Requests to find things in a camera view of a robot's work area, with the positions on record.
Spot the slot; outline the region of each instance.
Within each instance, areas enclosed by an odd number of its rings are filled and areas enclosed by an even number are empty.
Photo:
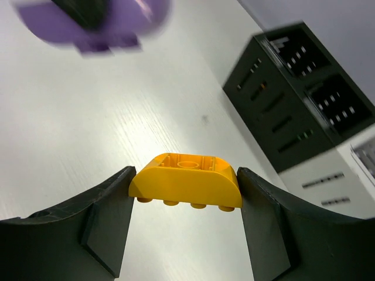
[[[325,200],[325,201],[322,201],[322,206],[331,206],[331,205],[342,204],[342,203],[350,203],[350,198],[345,196],[345,197]]]
[[[267,82],[262,82],[260,86],[256,89],[256,91],[251,95],[250,100],[255,101],[259,97],[260,93],[263,92],[263,90],[266,88],[266,86]]]
[[[338,74],[310,86],[308,95],[329,126],[339,134],[371,115],[358,95]]]
[[[279,153],[282,153],[288,150],[289,148],[295,146],[296,144],[304,141],[305,139],[310,138],[310,136],[312,136],[313,134],[314,134],[313,130],[308,130],[306,132],[300,133],[295,138],[293,138],[292,140],[284,144],[282,147],[280,147],[277,151],[279,151]]]
[[[257,69],[259,68],[259,65],[261,63],[262,63],[262,61],[259,58],[257,58],[257,60],[253,63],[253,65],[251,66],[249,71],[242,78],[241,82],[237,85],[237,91],[240,91],[244,87],[247,80],[249,80],[250,77],[255,73],[255,71],[257,71]]]
[[[287,116],[283,120],[281,120],[279,123],[277,123],[275,126],[272,127],[272,133],[276,133],[278,130],[280,130],[282,127],[284,127],[286,124],[292,121],[292,116]]]
[[[339,180],[342,177],[345,177],[343,173],[332,174],[330,176],[323,177],[321,179],[316,179],[316,180],[313,180],[313,181],[309,181],[308,183],[304,183],[302,185],[302,187],[304,189],[307,189],[308,187],[317,186],[319,184],[327,183],[328,181],[331,182],[331,181],[334,181],[334,180]]]
[[[276,105],[278,105],[285,97],[285,93],[281,93],[277,97],[275,97],[270,104],[268,104],[261,112],[262,115],[270,112]]]
[[[329,65],[328,59],[301,29],[267,38],[286,68],[297,77],[304,77]]]

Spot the wood grain texture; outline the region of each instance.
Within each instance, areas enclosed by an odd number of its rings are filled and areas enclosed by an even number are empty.
[[[81,57],[0,3],[0,219],[26,217],[163,152],[279,179],[221,90],[260,29],[236,0],[178,0],[142,52]],[[135,203],[119,280],[252,280],[241,214]]]

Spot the yellow lego brick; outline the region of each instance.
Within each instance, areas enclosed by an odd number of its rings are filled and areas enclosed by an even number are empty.
[[[188,202],[194,208],[217,205],[223,211],[242,207],[233,168],[214,156],[161,154],[133,178],[129,196],[140,202],[160,199],[166,205]]]

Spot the purple object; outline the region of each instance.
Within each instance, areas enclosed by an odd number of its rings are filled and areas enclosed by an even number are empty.
[[[102,28],[82,29],[53,2],[17,6],[25,25],[40,39],[74,44],[82,53],[139,46],[137,35],[155,31],[165,21],[170,0],[112,0]]]

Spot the black plastic crate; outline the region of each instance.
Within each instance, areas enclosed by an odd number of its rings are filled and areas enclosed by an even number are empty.
[[[224,91],[277,172],[375,121],[375,107],[304,23],[254,36]]]

